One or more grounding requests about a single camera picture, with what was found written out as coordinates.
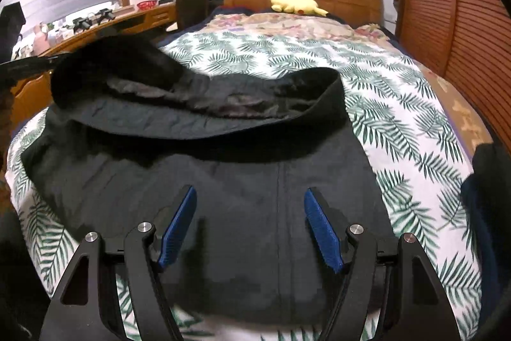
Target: desk surface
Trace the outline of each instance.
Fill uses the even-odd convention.
[[[94,28],[83,31],[62,41],[60,44],[57,44],[53,48],[43,52],[41,56],[53,56],[62,51],[73,51],[76,48],[94,41],[97,38],[96,34],[98,31],[108,28],[109,26],[116,25],[120,22],[127,21],[128,19],[143,17],[144,21],[140,24],[121,30],[120,32],[122,34],[137,34],[160,25],[174,22],[176,20],[175,11],[175,2],[169,2],[156,6],[150,10],[136,11],[127,13],[126,15],[121,15],[116,17],[113,21],[104,22]]]

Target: wooden cabinet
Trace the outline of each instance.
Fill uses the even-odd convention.
[[[31,80],[23,80],[11,90],[14,103],[11,112],[10,132],[20,123],[30,119],[52,102],[50,73],[44,73]]]
[[[511,150],[511,19],[502,2],[404,0],[397,34],[415,59],[482,113]]]

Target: chair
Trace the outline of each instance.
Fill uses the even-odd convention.
[[[208,17],[208,0],[176,0],[179,31],[197,25]]]

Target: yellow plush toy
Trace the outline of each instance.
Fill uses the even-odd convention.
[[[270,0],[275,12],[297,13],[298,15],[323,15],[328,13],[318,8],[315,0]]]

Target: bowl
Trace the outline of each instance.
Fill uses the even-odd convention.
[[[151,8],[154,8],[157,3],[158,3],[158,1],[152,0],[152,1],[142,1],[142,2],[137,3],[136,5],[137,5],[137,8],[139,9],[139,11],[147,11]]]

